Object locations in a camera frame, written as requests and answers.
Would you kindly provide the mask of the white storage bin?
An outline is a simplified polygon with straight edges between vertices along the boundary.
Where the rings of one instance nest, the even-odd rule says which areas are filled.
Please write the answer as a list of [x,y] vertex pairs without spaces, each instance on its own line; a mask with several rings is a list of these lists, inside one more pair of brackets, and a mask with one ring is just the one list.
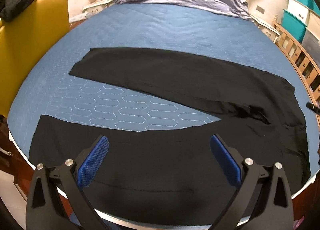
[[297,0],[288,0],[287,11],[308,24],[309,8]]

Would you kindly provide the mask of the blue quilted mattress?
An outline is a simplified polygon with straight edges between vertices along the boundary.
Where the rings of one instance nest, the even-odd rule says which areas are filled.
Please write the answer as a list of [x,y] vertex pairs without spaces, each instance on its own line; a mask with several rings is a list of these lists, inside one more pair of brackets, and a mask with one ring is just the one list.
[[305,106],[308,95],[300,78],[254,23],[177,5],[123,4],[107,8],[69,31],[22,83],[8,125],[29,162],[41,116],[134,132],[186,129],[218,121],[212,114],[150,94],[72,76],[72,67],[93,48],[185,52],[277,75],[295,88],[306,121],[308,148],[317,140],[317,121]]

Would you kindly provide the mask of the black pants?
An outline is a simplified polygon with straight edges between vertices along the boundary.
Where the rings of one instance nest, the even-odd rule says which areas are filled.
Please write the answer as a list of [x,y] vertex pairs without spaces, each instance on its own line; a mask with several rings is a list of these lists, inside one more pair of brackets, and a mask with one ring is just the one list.
[[280,162],[291,192],[309,179],[306,121],[295,88],[256,68],[185,52],[93,48],[71,75],[150,94],[218,117],[176,130],[142,132],[41,116],[29,159],[61,164],[100,136],[110,147],[85,189],[94,208],[136,222],[208,225],[235,193],[210,151],[218,134],[261,165]]

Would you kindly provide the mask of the white nightstand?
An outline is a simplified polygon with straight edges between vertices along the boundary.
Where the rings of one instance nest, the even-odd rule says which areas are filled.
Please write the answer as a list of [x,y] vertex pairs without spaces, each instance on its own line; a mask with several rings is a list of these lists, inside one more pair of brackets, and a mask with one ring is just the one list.
[[280,37],[280,32],[276,30],[272,25],[265,22],[263,19],[260,19],[254,15],[251,15],[254,24],[262,31],[273,43],[276,43]]

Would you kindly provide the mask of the teal storage bin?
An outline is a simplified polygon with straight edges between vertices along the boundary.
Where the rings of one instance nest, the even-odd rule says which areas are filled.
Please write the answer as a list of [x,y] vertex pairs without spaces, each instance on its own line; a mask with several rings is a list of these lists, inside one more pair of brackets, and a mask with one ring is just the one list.
[[286,29],[299,43],[302,43],[307,25],[295,15],[283,10],[281,26]]

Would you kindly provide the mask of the grey storage bin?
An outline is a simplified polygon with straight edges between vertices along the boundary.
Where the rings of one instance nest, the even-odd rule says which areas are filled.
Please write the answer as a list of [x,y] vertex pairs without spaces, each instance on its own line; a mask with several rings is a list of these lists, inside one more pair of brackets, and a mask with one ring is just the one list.
[[305,28],[305,35],[302,40],[302,46],[319,66],[319,39],[308,28]]

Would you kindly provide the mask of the wooden crib rail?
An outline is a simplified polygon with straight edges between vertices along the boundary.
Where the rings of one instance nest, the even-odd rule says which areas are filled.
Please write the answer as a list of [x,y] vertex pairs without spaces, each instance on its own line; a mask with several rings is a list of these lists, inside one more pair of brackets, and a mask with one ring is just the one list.
[[319,67],[303,46],[276,21],[273,27],[280,33],[276,45],[293,65],[302,80],[311,102],[319,105]]

